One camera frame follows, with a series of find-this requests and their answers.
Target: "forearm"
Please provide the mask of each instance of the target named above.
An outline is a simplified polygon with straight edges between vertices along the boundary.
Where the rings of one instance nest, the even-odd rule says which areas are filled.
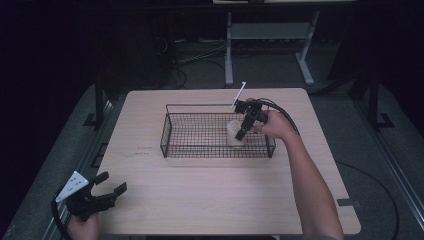
[[[343,239],[334,199],[302,139],[293,135],[285,144],[305,239],[320,235]]]

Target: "wooden table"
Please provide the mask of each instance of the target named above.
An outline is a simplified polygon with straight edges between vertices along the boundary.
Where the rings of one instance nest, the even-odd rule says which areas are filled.
[[[99,169],[109,171],[110,178],[97,186],[93,194],[110,192],[122,182],[127,182],[128,191],[118,198],[115,208],[101,213],[102,233],[302,233],[282,141],[277,141],[272,158],[163,157],[159,146],[166,104],[230,105],[237,92],[223,89],[128,94]],[[271,99],[292,116],[334,198],[349,198],[306,92],[245,89],[239,99],[250,97]],[[338,206],[338,212],[346,234],[360,231],[352,206]]]

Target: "hand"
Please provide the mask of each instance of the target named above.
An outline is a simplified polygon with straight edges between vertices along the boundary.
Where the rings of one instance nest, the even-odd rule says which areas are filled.
[[[85,222],[72,215],[68,223],[68,234],[73,240],[99,239],[99,214],[92,214]]]
[[[298,136],[289,120],[278,111],[264,110],[264,114],[268,116],[268,122],[265,125],[254,126],[251,131],[261,132],[273,138],[279,138],[284,142],[289,141],[292,136]]]

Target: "human arm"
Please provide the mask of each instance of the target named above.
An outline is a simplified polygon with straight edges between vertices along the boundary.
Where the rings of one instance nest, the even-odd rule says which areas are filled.
[[[273,110],[264,112],[268,115],[268,122],[255,126],[253,131],[281,139],[286,145],[304,238],[328,236],[344,239],[333,196],[302,138],[281,113]]]
[[[79,217],[72,215],[68,222],[68,234],[72,240],[99,239],[99,214],[90,215],[85,222],[81,221]]]

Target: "wire basket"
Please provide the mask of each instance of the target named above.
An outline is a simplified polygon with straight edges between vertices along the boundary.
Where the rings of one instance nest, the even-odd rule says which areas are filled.
[[[227,123],[243,121],[236,113],[170,113],[169,106],[201,107],[228,105],[166,105],[165,124],[160,143],[163,156],[171,158],[271,158],[275,150],[274,138],[262,133],[248,132],[244,146],[227,144]]]

